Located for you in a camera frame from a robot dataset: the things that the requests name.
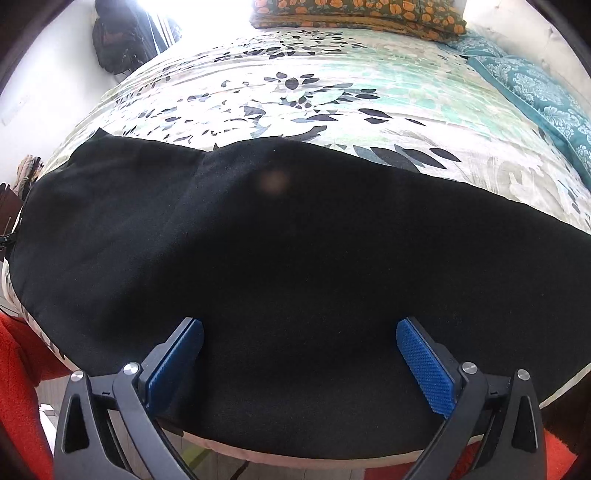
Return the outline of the teal patterned pillow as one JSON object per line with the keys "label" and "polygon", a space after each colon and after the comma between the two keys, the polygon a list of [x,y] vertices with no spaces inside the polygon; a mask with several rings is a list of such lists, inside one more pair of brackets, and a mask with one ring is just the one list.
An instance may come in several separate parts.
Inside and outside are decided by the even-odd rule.
{"label": "teal patterned pillow", "polygon": [[590,184],[590,117],[558,81],[480,35],[464,35],[448,47],[535,123]]}

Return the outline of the floral bed sheet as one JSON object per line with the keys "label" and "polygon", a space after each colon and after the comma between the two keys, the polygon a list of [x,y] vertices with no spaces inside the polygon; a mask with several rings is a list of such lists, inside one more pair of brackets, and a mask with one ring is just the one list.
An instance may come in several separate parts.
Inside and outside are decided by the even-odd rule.
{"label": "floral bed sheet", "polygon": [[[544,132],[460,54],[400,35],[279,29],[211,48],[174,48],[109,92],[39,180],[97,132],[204,152],[261,138],[308,143],[465,183],[590,237],[590,186]],[[8,263],[2,284],[17,309],[15,318],[69,372],[81,369],[20,304]],[[574,451],[590,422],[590,362],[566,387],[538,402],[546,429],[563,449]],[[400,464],[425,448],[360,460],[264,454],[184,432],[166,421],[166,410],[160,421],[200,446],[280,466]]]}

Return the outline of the dark clothes hanging on wall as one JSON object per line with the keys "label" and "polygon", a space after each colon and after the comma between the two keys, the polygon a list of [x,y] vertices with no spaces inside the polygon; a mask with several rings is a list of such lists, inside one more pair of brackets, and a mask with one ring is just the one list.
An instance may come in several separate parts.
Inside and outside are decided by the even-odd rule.
{"label": "dark clothes hanging on wall", "polygon": [[136,1],[96,0],[92,42],[108,73],[132,73],[157,55],[148,14]]}

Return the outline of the black pants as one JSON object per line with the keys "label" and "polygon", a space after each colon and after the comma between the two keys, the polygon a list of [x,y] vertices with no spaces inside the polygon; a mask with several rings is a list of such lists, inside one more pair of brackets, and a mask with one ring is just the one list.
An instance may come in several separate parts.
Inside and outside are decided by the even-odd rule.
{"label": "black pants", "polygon": [[360,460],[439,426],[394,340],[527,369],[590,362],[590,237],[465,183],[261,138],[211,152],[97,132],[33,187],[8,250],[20,304],[92,375],[187,317],[204,347],[165,419],[264,454]]}

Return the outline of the red orange rug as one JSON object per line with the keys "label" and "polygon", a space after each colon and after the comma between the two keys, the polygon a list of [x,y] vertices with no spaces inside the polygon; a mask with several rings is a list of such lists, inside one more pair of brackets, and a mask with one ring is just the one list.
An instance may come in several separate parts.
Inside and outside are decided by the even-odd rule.
{"label": "red orange rug", "polygon": [[1,477],[52,479],[36,387],[69,370],[22,319],[1,315]]}

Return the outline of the orange patterned folded blanket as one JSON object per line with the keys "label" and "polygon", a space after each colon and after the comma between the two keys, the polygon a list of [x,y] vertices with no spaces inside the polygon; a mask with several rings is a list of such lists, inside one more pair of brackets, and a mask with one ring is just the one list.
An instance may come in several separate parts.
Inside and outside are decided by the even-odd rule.
{"label": "orange patterned folded blanket", "polygon": [[370,29],[447,42],[467,33],[463,11],[452,1],[280,0],[256,1],[253,27]]}

